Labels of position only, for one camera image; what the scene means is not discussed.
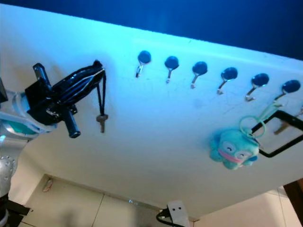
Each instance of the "black metal frame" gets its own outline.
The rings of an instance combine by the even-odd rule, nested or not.
[[[300,119],[298,119],[284,111],[281,111],[281,110],[276,111],[273,115],[271,115],[268,119],[266,119],[264,121],[264,123],[266,124],[273,118],[278,118],[284,122],[287,122],[291,126],[297,128],[297,129],[300,129],[303,132],[303,121],[301,121]],[[252,128],[252,133],[256,132],[261,127],[262,127],[261,123],[257,124],[255,127]],[[303,140],[303,134],[301,136],[293,139],[292,141],[286,143],[285,145],[281,146],[280,148],[276,149],[275,151],[273,151],[271,153],[266,153],[265,151],[263,151],[261,149],[259,150],[259,152],[260,152],[260,154],[264,155],[265,157],[274,157],[274,156],[280,154],[281,152],[285,151],[286,149],[292,147],[293,145],[301,142],[302,140]]]

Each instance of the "stuffed toy keychain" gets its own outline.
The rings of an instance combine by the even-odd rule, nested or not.
[[[281,107],[277,102],[269,105],[260,117],[245,116],[240,120],[239,129],[224,130],[214,136],[211,141],[210,158],[215,162],[223,162],[228,169],[238,169],[242,166],[251,166],[257,159],[260,144],[257,138],[266,132],[264,120],[269,118]],[[253,118],[263,126],[263,132],[255,136],[251,129],[244,128],[242,123],[245,119]]]

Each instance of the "wall hook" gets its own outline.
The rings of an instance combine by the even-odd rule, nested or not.
[[[254,76],[251,79],[251,83],[252,83],[252,89],[246,94],[245,96],[245,100],[247,102],[251,102],[253,100],[255,100],[255,97],[251,97],[251,93],[254,92],[254,90],[256,90],[259,87],[264,87],[266,86],[266,84],[269,82],[269,76],[266,73],[260,73],[256,76]]]
[[[136,78],[139,77],[139,75],[142,72],[143,66],[150,63],[152,60],[151,53],[148,51],[141,51],[140,54],[138,55],[138,61],[139,61],[139,66],[137,68],[136,72]]]
[[[193,66],[193,72],[194,72],[195,77],[194,77],[194,79],[193,79],[193,81],[191,82],[191,85],[190,85],[190,87],[192,89],[195,88],[195,82],[196,82],[197,78],[199,76],[207,73],[207,64],[204,61],[197,62]]]
[[[170,56],[165,61],[165,66],[169,70],[169,75],[167,77],[166,83],[170,82],[171,72],[179,67],[179,60],[175,56]]]
[[[288,93],[292,93],[292,92],[295,92],[295,91],[299,90],[300,87],[301,87],[301,84],[296,79],[289,80],[289,81],[285,82],[282,85],[282,94],[280,94],[279,96],[277,96],[275,98],[275,101],[277,101],[279,98],[283,97],[284,95],[286,95]]]
[[[238,71],[236,68],[234,67],[229,67],[227,68],[226,70],[224,70],[222,73],[221,73],[221,77],[223,79],[223,83],[218,87],[218,90],[217,90],[217,94],[218,95],[222,95],[223,94],[223,91],[222,91],[222,87],[223,85],[228,82],[228,81],[231,81],[233,79],[236,79],[238,76]]]

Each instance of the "plush toy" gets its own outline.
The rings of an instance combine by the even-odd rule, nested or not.
[[[258,159],[259,144],[240,130],[225,130],[211,141],[210,158],[228,169],[251,166]]]

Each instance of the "dark blue ceiling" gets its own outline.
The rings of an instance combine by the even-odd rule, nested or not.
[[[303,0],[0,2],[303,60]]]

